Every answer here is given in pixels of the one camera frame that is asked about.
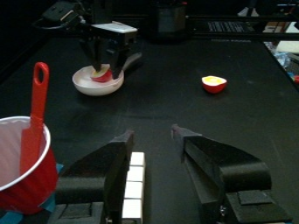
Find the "black surface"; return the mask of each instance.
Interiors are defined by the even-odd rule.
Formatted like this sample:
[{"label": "black surface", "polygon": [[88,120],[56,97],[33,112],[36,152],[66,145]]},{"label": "black surface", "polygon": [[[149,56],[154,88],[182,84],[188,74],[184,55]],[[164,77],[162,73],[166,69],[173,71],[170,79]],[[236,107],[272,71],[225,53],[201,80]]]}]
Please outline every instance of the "black surface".
[{"label": "black surface", "polygon": [[[52,39],[0,86],[0,117],[28,116],[33,64],[50,67],[45,124],[57,162],[66,167],[113,136],[134,131],[133,151],[145,156],[144,224],[198,223],[192,182],[180,163],[170,125],[201,133],[265,162],[274,199],[299,221],[297,112],[299,97],[285,72],[257,42],[188,40],[134,48],[144,63],[126,71],[122,87],[89,97],[70,76],[89,63],[76,39]],[[201,76],[228,80],[210,95]],[[45,223],[46,213],[22,223]]]}]

